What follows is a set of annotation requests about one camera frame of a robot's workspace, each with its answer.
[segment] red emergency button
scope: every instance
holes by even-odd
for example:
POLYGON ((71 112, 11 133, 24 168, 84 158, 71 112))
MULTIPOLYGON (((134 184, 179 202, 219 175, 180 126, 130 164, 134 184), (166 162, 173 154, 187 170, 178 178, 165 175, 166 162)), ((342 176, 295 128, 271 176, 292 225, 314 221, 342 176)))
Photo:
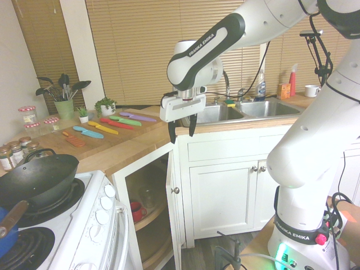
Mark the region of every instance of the red emergency button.
POLYGON ((326 243, 326 240, 327 240, 326 236, 321 233, 315 238, 315 242, 321 246, 323 246, 326 243))

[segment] wooden floor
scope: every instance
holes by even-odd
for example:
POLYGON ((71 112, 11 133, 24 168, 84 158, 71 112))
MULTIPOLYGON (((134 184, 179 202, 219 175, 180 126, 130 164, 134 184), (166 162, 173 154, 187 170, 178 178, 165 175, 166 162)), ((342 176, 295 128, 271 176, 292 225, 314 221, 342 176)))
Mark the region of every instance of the wooden floor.
MULTIPOLYGON (((241 251, 257 234, 258 232, 239 233, 231 237, 239 240, 241 251)), ((221 236, 195 240, 193 249, 182 249, 182 270, 213 270, 215 268, 214 250, 216 246, 221 246, 233 254, 235 244, 221 236)), ((174 257, 162 270, 175 270, 174 257)))

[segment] green utensil holder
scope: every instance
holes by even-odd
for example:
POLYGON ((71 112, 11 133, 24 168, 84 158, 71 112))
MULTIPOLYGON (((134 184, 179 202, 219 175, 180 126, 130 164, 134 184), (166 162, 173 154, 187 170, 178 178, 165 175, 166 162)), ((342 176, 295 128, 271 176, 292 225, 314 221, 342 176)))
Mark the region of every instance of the green utensil holder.
POLYGON ((54 102, 57 112, 61 119, 74 118, 74 103, 73 100, 54 102))

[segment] potted plant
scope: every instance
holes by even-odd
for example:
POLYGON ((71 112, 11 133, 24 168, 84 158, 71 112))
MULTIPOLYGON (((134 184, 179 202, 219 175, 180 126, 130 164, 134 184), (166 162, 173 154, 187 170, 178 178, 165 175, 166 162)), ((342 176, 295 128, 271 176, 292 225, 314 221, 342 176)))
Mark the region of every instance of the potted plant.
POLYGON ((88 110, 85 108, 85 107, 78 107, 76 108, 77 111, 79 112, 79 119, 80 119, 80 122, 83 124, 83 123, 86 123, 86 122, 89 122, 89 115, 88 115, 88 110))
POLYGON ((115 104, 116 101, 104 97, 102 100, 99 100, 95 103, 95 110, 97 111, 97 117, 100 116, 108 116, 115 113, 115 104))
POLYGON ((51 84, 47 88, 37 89, 35 94, 39 96, 41 94, 48 93, 52 96, 61 119, 72 119, 74 117, 73 97, 79 89, 83 89, 91 83, 90 80, 80 81, 70 88, 69 76, 63 73, 58 79, 58 84, 61 87, 60 90, 55 87, 53 81, 48 77, 37 77, 37 79, 44 80, 51 84))

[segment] purple knife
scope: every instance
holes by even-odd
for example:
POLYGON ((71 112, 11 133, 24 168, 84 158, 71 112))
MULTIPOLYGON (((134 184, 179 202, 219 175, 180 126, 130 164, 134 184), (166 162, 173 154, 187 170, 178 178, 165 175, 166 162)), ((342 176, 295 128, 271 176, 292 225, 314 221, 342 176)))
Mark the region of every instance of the purple knife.
POLYGON ((128 118, 136 119, 136 120, 140 120, 140 121, 156 122, 156 119, 153 119, 150 117, 145 117, 145 116, 140 116, 140 115, 136 115, 136 114, 131 114, 131 113, 125 112, 125 111, 122 111, 120 113, 120 115, 127 116, 128 118))

